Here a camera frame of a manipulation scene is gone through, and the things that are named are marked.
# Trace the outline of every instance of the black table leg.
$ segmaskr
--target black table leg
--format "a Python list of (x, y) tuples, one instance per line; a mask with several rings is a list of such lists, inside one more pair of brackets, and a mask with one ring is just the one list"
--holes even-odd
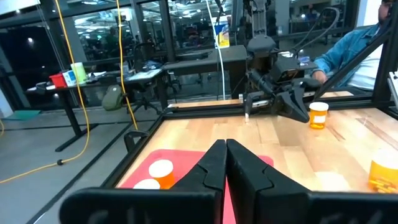
[(231, 88), (232, 99), (239, 99), (239, 94), (244, 93), (246, 83), (246, 62), (233, 62), (229, 66), (229, 87)]
[(159, 94), (160, 105), (162, 105), (163, 110), (169, 105), (169, 103), (167, 102), (167, 90), (165, 83), (163, 81), (164, 74), (158, 75), (156, 80), (156, 88)]
[(71, 139), (67, 140), (64, 142), (62, 145), (60, 145), (58, 148), (55, 149), (55, 152), (62, 152), (64, 149), (66, 149), (68, 146), (73, 144), (77, 139), (80, 139), (87, 133), (87, 128), (90, 128), (90, 130), (94, 129), (95, 127), (98, 126), (98, 124), (89, 124), (89, 127), (86, 127), (84, 130), (80, 129), (80, 125), (77, 122), (75, 113), (72, 110), (72, 106), (70, 105), (70, 102), (68, 101), (68, 96), (66, 91), (59, 91), (58, 96), (60, 97), (60, 100), (63, 105), (63, 109), (65, 110), (69, 122), (73, 128), (73, 132), (75, 133), (75, 136), (72, 137)]

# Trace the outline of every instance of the denim jacket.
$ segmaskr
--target denim jacket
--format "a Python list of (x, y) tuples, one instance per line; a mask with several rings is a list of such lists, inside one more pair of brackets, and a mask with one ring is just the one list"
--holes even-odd
[[(366, 47), (366, 44), (376, 35), (378, 28), (379, 24), (376, 24), (367, 29), (353, 30), (346, 34), (327, 53), (315, 59), (314, 62), (318, 68), (314, 72), (321, 70), (328, 74), (334, 69), (342, 69)], [(358, 68), (359, 65), (352, 69), (335, 87), (346, 86)]]

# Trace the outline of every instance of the person's arm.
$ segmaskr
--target person's arm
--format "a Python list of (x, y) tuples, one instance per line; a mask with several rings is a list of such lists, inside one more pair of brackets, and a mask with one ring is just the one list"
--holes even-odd
[(338, 68), (342, 61), (343, 55), (348, 50), (349, 44), (353, 37), (354, 32), (349, 32), (342, 39), (340, 39), (327, 53), (315, 59), (317, 69), (314, 69), (313, 73), (316, 71), (323, 71), (327, 74), (335, 68)]

